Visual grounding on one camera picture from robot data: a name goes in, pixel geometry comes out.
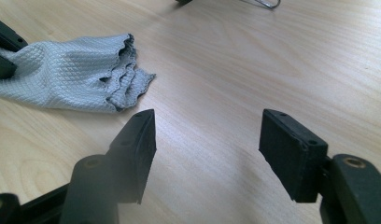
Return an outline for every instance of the black clamp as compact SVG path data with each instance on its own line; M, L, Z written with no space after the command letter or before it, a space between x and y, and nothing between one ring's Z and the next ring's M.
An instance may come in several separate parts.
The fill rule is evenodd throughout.
M27 46L27 42L0 21L0 48L17 52ZM0 78L12 77L17 66L0 55Z
M322 196L324 224L381 224L381 174L368 161L327 156L328 144L291 116L263 111L260 152L296 203Z
M77 162L69 184L20 205L0 194L0 224L119 223L118 203L141 203L156 152L153 109L132 116L105 155Z

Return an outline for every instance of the light wood surface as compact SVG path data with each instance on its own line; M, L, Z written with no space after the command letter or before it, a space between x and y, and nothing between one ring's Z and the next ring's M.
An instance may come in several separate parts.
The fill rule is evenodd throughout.
M143 203L121 223L321 223L289 199L258 151L261 113L281 110L381 172L381 1L0 1L29 43L131 33L157 78L116 115L0 99L0 192L22 203L105 153L127 120L154 108L158 151Z

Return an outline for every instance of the black metal arm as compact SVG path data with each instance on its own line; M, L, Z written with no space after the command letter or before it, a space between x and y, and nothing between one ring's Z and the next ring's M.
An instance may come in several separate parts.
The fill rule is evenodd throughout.
M351 155L327 157L328 144L289 115L263 111L260 151L297 203L323 197L323 223L381 224L381 174Z

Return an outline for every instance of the metal wire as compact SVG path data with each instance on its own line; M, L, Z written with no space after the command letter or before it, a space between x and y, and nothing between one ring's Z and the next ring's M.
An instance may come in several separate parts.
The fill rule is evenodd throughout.
M269 9L275 9L275 8L277 8L277 7L280 5L280 3L281 3L281 0L277 0L277 4L275 4L275 5L272 5L272 4L270 4L269 2L267 2L267 1L265 1L265 0L254 0L254 1L256 1L256 2L258 2L258 3L260 3L260 4L262 4L262 5L264 5L265 7L269 8Z

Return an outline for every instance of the wooden table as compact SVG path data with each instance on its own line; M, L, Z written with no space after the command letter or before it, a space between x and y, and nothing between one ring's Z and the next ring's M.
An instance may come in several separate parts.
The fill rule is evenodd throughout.
M154 108L158 151L143 203L121 223L320 223L289 199L259 149L264 108L292 115L381 172L381 1L0 1L29 43L131 33L157 78L119 114L41 109L0 98L0 192L22 203L104 154L127 120Z

